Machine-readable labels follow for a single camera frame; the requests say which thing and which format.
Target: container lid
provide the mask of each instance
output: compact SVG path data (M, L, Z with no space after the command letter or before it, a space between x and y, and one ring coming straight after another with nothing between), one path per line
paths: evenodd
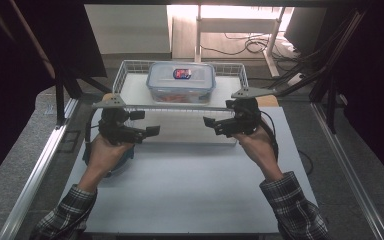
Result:
M148 88L212 89L215 71L209 64L156 62L149 69L146 84Z

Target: person's left hand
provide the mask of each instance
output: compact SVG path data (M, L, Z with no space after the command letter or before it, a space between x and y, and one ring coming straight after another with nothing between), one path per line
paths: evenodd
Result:
M133 143L112 145L101 134L98 134L92 142L89 163L77 187L88 192L94 192L102 178L117 165L121 156L133 146Z

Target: white wall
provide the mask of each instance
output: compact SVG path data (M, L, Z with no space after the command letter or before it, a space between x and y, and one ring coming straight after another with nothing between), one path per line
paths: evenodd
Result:
M171 14L161 5L85 5L101 54L170 53Z

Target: person's right hand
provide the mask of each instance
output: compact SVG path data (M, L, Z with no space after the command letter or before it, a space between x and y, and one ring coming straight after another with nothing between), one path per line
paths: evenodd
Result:
M250 135L243 133L232 134L239 141L245 153L260 167L267 181L276 181L283 178L277 165L276 157L267 132L258 126Z

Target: hand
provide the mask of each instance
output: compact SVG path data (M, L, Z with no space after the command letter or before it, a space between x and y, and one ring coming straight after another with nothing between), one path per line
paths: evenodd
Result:
M98 134L92 142L89 163L77 187L87 192L94 192L102 178L117 165L124 152L133 145L133 143L121 143L114 146Z
M248 157L260 167L267 181L272 182L283 178L283 173L277 165L270 137L261 126L258 126L256 131L250 135L238 133L232 134L232 136L239 141Z

